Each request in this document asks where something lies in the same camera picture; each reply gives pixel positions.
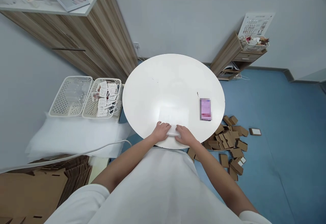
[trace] wooden cabinet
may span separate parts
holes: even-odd
[[[233,32],[213,60],[211,70],[219,80],[229,81],[266,52],[266,49],[261,52],[243,51],[237,33]],[[225,70],[224,68],[231,62],[234,62],[239,70]]]
[[[1,13],[93,78],[125,82],[137,66],[136,52],[116,0],[96,0],[86,16]]]

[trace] white sleeve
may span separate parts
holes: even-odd
[[[110,195],[107,188],[90,184],[76,190],[44,224],[87,224]]]
[[[241,212],[239,218],[245,224],[272,224],[265,217],[249,210]]]

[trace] white shelf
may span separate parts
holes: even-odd
[[[29,4],[23,3],[21,0],[17,0],[16,4],[14,5],[0,4],[0,10],[71,15],[71,16],[87,16],[88,13],[93,8],[96,0],[88,0],[88,1],[90,2],[89,5],[83,6],[71,12],[66,12],[66,10],[58,2],[53,2],[53,4],[49,6],[46,5],[43,1],[38,1],[40,3],[40,6],[38,8],[35,8]]]

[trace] hand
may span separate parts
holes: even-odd
[[[194,135],[189,131],[189,129],[185,126],[177,125],[176,131],[178,131],[181,135],[181,138],[176,136],[176,140],[183,144],[187,145],[189,147],[192,147],[194,143],[199,143],[199,141],[196,140]]]
[[[160,141],[164,141],[168,137],[166,133],[171,128],[171,125],[169,123],[161,123],[161,121],[157,122],[155,129],[150,135],[155,144]]]

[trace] electrical outlet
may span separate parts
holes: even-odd
[[[134,42],[133,43],[133,47],[135,47],[136,49],[139,49],[140,48],[139,43],[138,42]]]

